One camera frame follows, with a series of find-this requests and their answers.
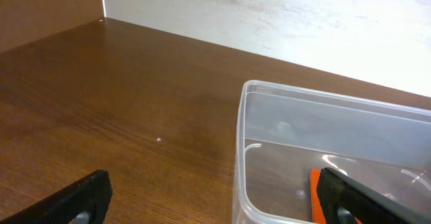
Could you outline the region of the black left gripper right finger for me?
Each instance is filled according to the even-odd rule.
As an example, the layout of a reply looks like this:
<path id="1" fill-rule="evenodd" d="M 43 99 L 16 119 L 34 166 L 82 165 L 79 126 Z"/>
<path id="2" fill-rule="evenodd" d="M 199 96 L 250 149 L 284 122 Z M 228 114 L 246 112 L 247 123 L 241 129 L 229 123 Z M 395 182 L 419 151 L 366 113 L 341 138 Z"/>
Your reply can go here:
<path id="1" fill-rule="evenodd" d="M 316 221 L 326 223 L 429 223 L 408 209 L 330 167 L 317 170 Z"/>

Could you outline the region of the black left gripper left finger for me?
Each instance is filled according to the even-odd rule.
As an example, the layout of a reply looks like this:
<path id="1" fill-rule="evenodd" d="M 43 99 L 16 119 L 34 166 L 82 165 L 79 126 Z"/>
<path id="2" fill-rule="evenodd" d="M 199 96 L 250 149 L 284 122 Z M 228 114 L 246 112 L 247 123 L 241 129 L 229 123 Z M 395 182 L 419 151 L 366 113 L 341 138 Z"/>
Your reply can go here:
<path id="1" fill-rule="evenodd" d="M 96 170 L 28 208 L 4 219 L 8 223 L 70 223 L 85 215 L 86 223 L 103 223 L 112 198 L 106 170 Z"/>

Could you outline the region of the orange scraper wooden handle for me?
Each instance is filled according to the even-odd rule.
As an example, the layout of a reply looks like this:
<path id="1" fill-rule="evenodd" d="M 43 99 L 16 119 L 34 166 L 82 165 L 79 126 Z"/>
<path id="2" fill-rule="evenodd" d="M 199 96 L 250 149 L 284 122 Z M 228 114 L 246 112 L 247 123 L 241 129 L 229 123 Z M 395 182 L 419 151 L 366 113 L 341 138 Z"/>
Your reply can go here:
<path id="1" fill-rule="evenodd" d="M 326 224 L 326 218 L 324 216 L 321 202 L 317 194 L 317 186 L 321 171 L 318 169 L 310 170 L 310 195 L 311 195 L 311 209 L 312 209 L 312 221 L 315 223 Z"/>

